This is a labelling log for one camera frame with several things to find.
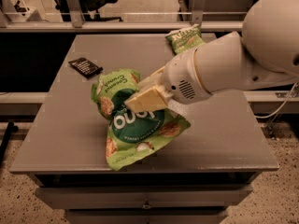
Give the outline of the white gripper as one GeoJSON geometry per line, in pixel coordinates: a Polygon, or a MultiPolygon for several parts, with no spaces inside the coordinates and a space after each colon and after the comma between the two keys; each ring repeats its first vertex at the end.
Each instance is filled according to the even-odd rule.
{"type": "Polygon", "coordinates": [[[156,111],[167,108],[159,91],[167,88],[172,99],[181,104],[194,104],[212,96],[201,80],[196,63],[197,49],[190,49],[175,56],[167,65],[142,79],[139,92],[124,103],[133,112],[156,111]]]}

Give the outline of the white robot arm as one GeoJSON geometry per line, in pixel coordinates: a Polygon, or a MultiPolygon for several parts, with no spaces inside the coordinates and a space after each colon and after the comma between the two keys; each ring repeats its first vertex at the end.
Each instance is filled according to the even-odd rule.
{"type": "Polygon", "coordinates": [[[133,112],[165,109],[175,100],[194,104],[226,90],[251,91],[299,78],[299,0],[259,0],[242,31],[175,56],[138,83],[125,101],[133,112]]]}

